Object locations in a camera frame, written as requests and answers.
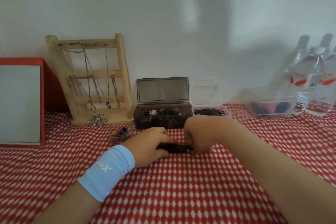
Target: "bottle label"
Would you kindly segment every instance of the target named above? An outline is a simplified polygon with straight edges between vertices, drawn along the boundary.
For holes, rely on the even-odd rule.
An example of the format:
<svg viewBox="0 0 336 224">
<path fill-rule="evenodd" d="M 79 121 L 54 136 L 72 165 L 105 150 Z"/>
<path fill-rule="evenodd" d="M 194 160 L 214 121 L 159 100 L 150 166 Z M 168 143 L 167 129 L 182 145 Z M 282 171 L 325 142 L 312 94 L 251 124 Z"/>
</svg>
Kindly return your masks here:
<svg viewBox="0 0 336 224">
<path fill-rule="evenodd" d="M 321 80 L 318 83 L 325 86 L 332 86 L 335 82 L 336 82 L 335 74 L 324 73 L 321 77 Z"/>
<path fill-rule="evenodd" d="M 309 76 L 305 76 L 294 71 L 291 76 L 290 83 L 301 88 L 313 88 L 317 86 L 321 76 L 322 74 L 310 74 Z"/>
</svg>

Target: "blue wristband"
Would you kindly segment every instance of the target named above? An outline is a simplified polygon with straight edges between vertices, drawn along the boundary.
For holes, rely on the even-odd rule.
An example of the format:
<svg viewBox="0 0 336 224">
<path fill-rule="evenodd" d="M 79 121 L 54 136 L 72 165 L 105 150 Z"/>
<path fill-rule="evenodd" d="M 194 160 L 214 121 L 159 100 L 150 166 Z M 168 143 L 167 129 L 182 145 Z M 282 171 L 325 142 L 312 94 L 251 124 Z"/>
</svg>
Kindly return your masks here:
<svg viewBox="0 0 336 224">
<path fill-rule="evenodd" d="M 88 169 L 78 182 L 96 200 L 103 202 L 121 178 L 134 168 L 132 153 L 122 145 L 113 146 Z"/>
</svg>

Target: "wooden jewelry rack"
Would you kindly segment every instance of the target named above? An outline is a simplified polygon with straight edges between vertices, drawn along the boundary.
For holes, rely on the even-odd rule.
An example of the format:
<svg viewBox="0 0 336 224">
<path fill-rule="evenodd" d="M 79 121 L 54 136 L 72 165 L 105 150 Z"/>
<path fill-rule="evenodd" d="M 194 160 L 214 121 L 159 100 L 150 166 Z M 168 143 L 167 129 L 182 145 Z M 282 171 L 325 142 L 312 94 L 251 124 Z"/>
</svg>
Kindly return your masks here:
<svg viewBox="0 0 336 224">
<path fill-rule="evenodd" d="M 47 35 L 45 37 L 50 54 L 53 57 L 54 65 L 56 68 L 57 76 L 61 82 L 62 89 L 65 94 L 65 98 L 68 102 L 69 109 L 72 115 L 71 123 L 73 125 L 88 125 L 91 124 L 90 118 L 93 116 L 93 112 L 87 108 L 87 104 L 90 104 L 90 99 L 87 95 L 78 96 L 76 92 L 80 91 L 80 86 L 76 83 L 71 83 L 71 77 L 73 73 L 79 78 L 86 76 L 86 71 L 71 71 L 69 64 L 64 56 L 61 46 L 67 50 L 82 49 L 82 44 L 85 45 L 85 49 L 98 49 L 98 48 L 116 48 L 117 57 L 119 63 L 119 70 L 108 70 L 93 72 L 89 71 L 89 76 L 92 73 L 95 75 L 95 79 L 106 79 L 107 76 L 114 75 L 115 78 L 121 78 L 123 94 L 119 96 L 120 103 L 125 103 L 125 107 L 118 108 L 103 108 L 97 109 L 96 113 L 105 114 L 104 118 L 107 122 L 103 124 L 112 124 L 117 121 L 131 121 L 132 113 L 134 111 L 132 96 L 131 96 L 131 83 L 128 75 L 127 61 L 125 55 L 124 40 L 121 33 L 116 33 L 114 39 L 86 39 L 86 40 L 59 40 L 54 35 Z M 96 96 L 91 96 L 93 103 L 98 103 Z M 111 97 L 110 103 L 116 103 L 116 99 Z"/>
</svg>

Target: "water bottle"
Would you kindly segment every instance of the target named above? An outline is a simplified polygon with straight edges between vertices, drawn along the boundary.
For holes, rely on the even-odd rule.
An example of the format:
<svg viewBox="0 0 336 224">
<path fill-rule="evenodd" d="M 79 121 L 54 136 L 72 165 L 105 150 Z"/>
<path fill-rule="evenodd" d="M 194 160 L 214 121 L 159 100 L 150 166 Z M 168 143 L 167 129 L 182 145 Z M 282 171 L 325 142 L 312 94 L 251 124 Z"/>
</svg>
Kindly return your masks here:
<svg viewBox="0 0 336 224">
<path fill-rule="evenodd" d="M 295 115 L 301 114 L 306 109 L 314 88 L 318 85 L 325 71 L 325 65 L 322 61 L 324 51 L 324 47 L 311 47 L 308 55 L 294 68 L 289 87 L 296 90 L 298 94 L 298 101 L 293 111 Z"/>
<path fill-rule="evenodd" d="M 325 73 L 306 109 L 307 113 L 325 116 L 333 108 L 336 101 L 336 47 L 334 53 L 325 61 Z"/>
</svg>

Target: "bottle cap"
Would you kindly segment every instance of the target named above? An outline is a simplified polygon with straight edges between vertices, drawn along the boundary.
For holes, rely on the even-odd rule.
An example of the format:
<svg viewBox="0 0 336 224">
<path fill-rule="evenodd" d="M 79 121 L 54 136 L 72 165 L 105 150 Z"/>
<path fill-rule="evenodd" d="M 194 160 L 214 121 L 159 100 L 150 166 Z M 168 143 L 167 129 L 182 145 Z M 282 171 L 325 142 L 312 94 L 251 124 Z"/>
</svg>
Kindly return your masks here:
<svg viewBox="0 0 336 224">
<path fill-rule="evenodd" d="M 309 54 L 323 54 L 323 52 L 326 50 L 325 47 L 311 47 L 309 50 Z"/>
</svg>

